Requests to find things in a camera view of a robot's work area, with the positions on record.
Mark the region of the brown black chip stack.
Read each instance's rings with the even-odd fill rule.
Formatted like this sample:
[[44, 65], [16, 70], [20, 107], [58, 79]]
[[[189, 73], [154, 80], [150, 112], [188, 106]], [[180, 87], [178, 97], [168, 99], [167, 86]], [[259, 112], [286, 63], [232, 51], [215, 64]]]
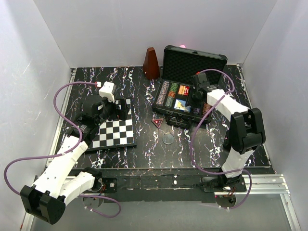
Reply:
[[202, 116], [206, 115], [208, 111], [212, 108], [211, 105], [204, 103], [203, 108], [202, 108]]

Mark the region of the purple black chip stack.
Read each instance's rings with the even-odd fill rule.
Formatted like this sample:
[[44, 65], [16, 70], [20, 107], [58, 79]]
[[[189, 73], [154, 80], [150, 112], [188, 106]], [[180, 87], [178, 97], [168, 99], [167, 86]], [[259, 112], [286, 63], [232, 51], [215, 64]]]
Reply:
[[201, 109], [200, 108], [193, 108], [193, 114], [199, 116], [201, 114]]

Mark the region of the red playing card box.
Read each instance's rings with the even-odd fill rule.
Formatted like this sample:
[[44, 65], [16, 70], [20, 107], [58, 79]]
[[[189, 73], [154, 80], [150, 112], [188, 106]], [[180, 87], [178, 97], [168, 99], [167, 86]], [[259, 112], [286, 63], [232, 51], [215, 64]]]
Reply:
[[188, 96], [189, 95], [189, 90], [190, 90], [189, 86], [180, 85], [179, 90], [178, 90], [178, 95]]

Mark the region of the blue playing card box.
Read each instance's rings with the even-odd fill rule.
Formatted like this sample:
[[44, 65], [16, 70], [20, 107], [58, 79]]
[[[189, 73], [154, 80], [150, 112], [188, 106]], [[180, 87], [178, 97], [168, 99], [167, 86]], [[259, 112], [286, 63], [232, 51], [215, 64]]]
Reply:
[[175, 100], [175, 104], [174, 104], [173, 109], [180, 110], [180, 111], [183, 111], [183, 112], [188, 112], [188, 113], [191, 112], [191, 106], [189, 106], [189, 105], [186, 106], [186, 101], [179, 100], [179, 99]]

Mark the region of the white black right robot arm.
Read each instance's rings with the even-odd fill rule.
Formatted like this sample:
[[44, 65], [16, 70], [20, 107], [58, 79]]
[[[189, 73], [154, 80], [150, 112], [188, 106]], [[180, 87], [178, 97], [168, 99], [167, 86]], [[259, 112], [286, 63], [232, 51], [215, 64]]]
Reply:
[[210, 83], [206, 70], [192, 76], [194, 89], [189, 93], [189, 103], [207, 103], [210, 111], [217, 109], [230, 123], [223, 144], [228, 157], [219, 172], [217, 180], [211, 185], [229, 191], [240, 183], [244, 165], [266, 140], [262, 112], [258, 108], [248, 108], [236, 100], [229, 91], [222, 90], [217, 84]]

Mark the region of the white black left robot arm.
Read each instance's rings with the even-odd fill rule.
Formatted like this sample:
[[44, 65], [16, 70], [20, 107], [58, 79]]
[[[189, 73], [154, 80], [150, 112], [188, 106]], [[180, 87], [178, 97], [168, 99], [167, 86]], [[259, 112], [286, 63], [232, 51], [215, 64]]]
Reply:
[[65, 207], [85, 191], [101, 193], [110, 180], [102, 173], [86, 167], [72, 180], [66, 178], [79, 157], [98, 135], [100, 125], [111, 119], [126, 120], [129, 107], [125, 99], [108, 101], [97, 94], [86, 98], [81, 111], [55, 157], [32, 186], [24, 186], [20, 196], [27, 213], [53, 225], [64, 214]]

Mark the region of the black white chessboard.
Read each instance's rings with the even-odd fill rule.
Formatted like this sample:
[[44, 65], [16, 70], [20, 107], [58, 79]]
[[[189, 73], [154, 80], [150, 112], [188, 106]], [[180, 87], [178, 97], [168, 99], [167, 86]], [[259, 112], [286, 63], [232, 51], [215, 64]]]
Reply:
[[87, 151], [98, 151], [137, 145], [133, 99], [126, 98], [129, 107], [126, 120], [110, 120], [101, 124], [98, 135]]

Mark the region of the black poker chip case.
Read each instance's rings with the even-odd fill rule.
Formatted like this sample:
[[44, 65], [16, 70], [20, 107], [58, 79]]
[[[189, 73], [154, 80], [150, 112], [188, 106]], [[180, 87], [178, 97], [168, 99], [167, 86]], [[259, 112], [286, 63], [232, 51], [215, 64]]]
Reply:
[[[169, 124], [177, 125], [183, 128], [189, 128], [192, 122], [199, 123], [200, 121], [203, 121], [205, 124], [209, 123], [211, 116], [204, 117], [202, 116], [202, 113], [197, 116], [194, 115], [194, 107], [192, 106], [190, 113], [173, 109], [175, 100], [184, 100], [186, 101], [186, 106], [189, 105], [189, 95], [178, 95], [178, 90], [180, 85], [189, 86], [189, 92], [194, 89], [192, 76], [198, 72], [206, 70], [206, 75], [209, 78], [210, 83], [218, 85], [222, 71], [227, 64], [227, 61], [227, 57], [222, 54], [207, 53], [172, 45], [166, 46], [164, 49], [163, 58], [162, 83], [159, 86], [158, 93], [152, 105], [152, 110], [156, 113], [165, 114]], [[158, 106], [156, 105], [156, 100], [164, 81], [168, 81], [170, 85], [167, 90], [163, 106]], [[179, 86], [176, 91], [176, 96], [172, 107], [166, 108], [165, 103], [172, 83], [177, 83]]]

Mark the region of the green yellow chip stack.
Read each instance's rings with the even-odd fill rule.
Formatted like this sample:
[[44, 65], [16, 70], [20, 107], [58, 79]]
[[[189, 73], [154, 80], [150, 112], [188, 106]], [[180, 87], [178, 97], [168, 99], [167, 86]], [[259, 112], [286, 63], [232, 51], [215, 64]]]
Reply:
[[168, 93], [168, 97], [175, 98], [178, 86], [179, 85], [177, 83], [172, 83], [171, 84], [170, 90], [169, 90], [169, 93]]

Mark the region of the pink grey chip stack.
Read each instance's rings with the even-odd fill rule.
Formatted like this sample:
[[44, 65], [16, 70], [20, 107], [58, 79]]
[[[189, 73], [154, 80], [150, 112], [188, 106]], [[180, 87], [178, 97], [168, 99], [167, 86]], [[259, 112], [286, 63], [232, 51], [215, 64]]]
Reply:
[[164, 83], [162, 84], [161, 90], [156, 100], [156, 105], [163, 106], [169, 85], [170, 83], [168, 81], [164, 81]]

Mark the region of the black red all-in triangle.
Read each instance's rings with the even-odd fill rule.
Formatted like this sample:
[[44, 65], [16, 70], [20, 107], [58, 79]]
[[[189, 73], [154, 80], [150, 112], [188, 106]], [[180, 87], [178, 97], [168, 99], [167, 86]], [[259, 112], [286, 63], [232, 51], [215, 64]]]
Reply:
[[162, 125], [163, 119], [159, 118], [159, 119], [153, 119], [152, 123], [158, 128], [160, 129], [161, 125]]

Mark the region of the brown wooden metronome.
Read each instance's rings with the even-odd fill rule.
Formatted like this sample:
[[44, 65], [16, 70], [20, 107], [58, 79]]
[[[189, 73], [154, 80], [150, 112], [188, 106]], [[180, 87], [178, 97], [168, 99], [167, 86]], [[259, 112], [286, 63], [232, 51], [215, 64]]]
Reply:
[[146, 51], [143, 72], [148, 80], [160, 77], [159, 64], [154, 47], [149, 47]]

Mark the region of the clear round dealer button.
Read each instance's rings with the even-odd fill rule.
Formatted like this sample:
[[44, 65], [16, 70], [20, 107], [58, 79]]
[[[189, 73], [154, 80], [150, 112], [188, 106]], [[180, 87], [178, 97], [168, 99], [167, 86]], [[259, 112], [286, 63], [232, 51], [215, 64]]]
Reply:
[[171, 145], [174, 142], [174, 135], [171, 133], [165, 133], [162, 137], [162, 141], [166, 145]]

